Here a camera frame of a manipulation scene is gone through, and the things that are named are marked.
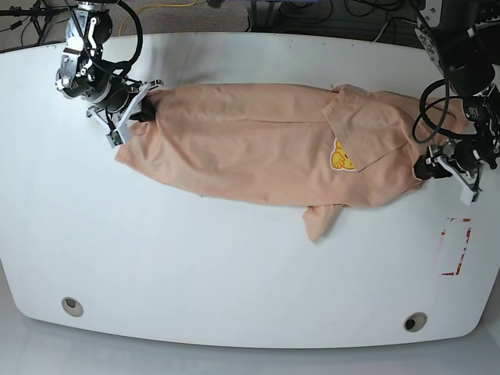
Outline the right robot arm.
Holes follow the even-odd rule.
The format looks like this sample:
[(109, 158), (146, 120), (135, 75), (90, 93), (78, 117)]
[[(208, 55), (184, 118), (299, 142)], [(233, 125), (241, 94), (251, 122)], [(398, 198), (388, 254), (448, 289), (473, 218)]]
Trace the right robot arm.
[(131, 139), (130, 124), (155, 119), (155, 108), (148, 93), (163, 86), (161, 80), (140, 81), (128, 77), (138, 61), (144, 34), (137, 13), (125, 2), (115, 1), (134, 21), (137, 44), (132, 57), (120, 62), (104, 60), (103, 46), (113, 31), (107, 5), (110, 1), (79, 1), (68, 7), (70, 19), (66, 26), (66, 45), (62, 51), (55, 86), (65, 98), (81, 98), (91, 106), (87, 117), (96, 120), (105, 130), (112, 147)]

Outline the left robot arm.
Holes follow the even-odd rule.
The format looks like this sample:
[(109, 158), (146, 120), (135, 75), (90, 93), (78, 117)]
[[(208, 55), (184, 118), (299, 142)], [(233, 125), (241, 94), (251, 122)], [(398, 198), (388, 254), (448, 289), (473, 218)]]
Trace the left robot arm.
[[(430, 135), (413, 140), (427, 146), (427, 152), (414, 166), (421, 180), (456, 178), (462, 185), (461, 199), (467, 205), (480, 194), (484, 166), (496, 169), (499, 157), (499, 89), (494, 83), (495, 69), (476, 28), (482, 1), (411, 1), (416, 15), (415, 33), (430, 60), (440, 71), (441, 80), (430, 84), (420, 96), (416, 123), (430, 128)], [(442, 112), (452, 99), (462, 102), (472, 134), (446, 130), (445, 118), (434, 122), (427, 112), (429, 95), (444, 88)]]

